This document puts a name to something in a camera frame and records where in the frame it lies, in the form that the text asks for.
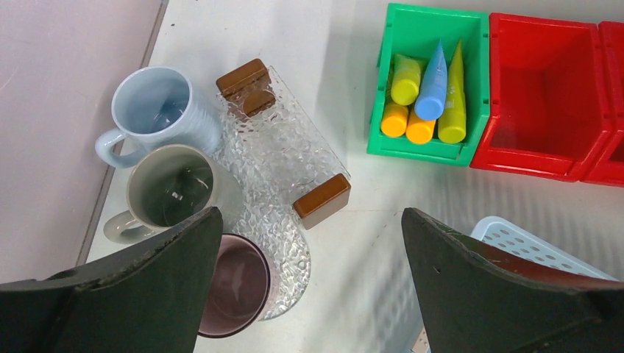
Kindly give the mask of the glass jar with brown lid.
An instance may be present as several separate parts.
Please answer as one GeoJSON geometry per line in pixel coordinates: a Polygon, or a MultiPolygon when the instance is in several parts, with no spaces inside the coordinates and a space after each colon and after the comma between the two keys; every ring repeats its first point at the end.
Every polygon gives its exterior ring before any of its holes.
{"type": "Polygon", "coordinates": [[[293,203],[304,229],[309,230],[344,208],[349,201],[351,184],[343,174],[336,174],[293,203]]]}

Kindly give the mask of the blue toothpaste tube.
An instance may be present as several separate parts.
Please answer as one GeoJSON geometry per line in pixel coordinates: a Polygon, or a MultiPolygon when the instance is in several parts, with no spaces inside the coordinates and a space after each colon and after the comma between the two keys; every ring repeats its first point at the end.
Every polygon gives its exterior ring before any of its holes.
{"type": "Polygon", "coordinates": [[[444,112],[446,98],[447,64],[442,41],[439,40],[436,50],[425,69],[414,110],[423,120],[438,119],[444,112]]]}

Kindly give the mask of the lime green toothpaste tube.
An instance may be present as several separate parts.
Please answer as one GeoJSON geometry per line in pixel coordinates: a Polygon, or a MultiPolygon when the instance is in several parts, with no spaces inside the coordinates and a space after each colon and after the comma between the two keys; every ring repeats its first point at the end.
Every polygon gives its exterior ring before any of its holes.
{"type": "Polygon", "coordinates": [[[408,106],[416,101],[420,91],[426,62],[403,54],[394,55],[391,98],[397,104],[408,106]]]}

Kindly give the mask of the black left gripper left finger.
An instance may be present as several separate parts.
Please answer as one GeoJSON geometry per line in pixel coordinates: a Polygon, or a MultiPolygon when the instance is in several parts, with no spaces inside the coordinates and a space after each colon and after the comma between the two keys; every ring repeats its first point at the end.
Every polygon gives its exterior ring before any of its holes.
{"type": "Polygon", "coordinates": [[[48,279],[1,286],[3,352],[192,352],[223,220],[203,210],[48,279]]]}

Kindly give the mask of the light blue ceramic mug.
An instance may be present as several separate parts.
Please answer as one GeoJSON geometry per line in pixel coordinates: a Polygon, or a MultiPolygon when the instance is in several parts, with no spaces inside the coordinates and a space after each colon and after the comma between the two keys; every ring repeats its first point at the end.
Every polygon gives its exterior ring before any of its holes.
{"type": "Polygon", "coordinates": [[[98,156],[115,168],[130,168],[155,149],[185,144],[214,153],[221,145],[219,111],[179,71],[149,66],[130,74],[111,103],[116,128],[95,143],[98,156]]]}

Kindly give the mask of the grey ceramic mug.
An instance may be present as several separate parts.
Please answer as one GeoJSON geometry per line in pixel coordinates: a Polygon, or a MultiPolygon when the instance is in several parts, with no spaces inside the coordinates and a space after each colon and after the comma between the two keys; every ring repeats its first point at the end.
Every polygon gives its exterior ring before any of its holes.
{"type": "Polygon", "coordinates": [[[217,207],[224,229],[241,219],[244,195],[236,178],[194,147],[160,147],[143,158],[127,184],[128,210],[108,220],[104,236],[134,244],[184,221],[199,211],[217,207]]]}

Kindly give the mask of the red plastic bin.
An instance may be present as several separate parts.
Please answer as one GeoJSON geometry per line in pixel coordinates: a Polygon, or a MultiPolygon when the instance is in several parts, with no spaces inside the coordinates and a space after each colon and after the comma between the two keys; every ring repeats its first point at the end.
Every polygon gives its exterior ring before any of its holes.
{"type": "Polygon", "coordinates": [[[582,180],[612,133],[596,24],[492,13],[491,115],[472,167],[582,180]]]}

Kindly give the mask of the green bin with toothpaste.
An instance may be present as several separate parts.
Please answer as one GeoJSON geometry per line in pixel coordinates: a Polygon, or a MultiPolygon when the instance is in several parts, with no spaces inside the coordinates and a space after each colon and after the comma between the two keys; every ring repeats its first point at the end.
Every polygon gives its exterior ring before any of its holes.
{"type": "Polygon", "coordinates": [[[390,3],[367,151],[468,166],[489,120],[489,14],[390,3]]]}

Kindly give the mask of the pink ceramic mug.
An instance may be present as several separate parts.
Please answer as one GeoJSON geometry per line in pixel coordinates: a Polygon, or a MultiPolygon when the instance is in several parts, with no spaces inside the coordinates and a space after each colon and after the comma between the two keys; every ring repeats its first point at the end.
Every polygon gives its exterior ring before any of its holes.
{"type": "Polygon", "coordinates": [[[280,282],[273,256],[242,235],[224,233],[198,335],[227,338],[263,320],[280,282]]]}

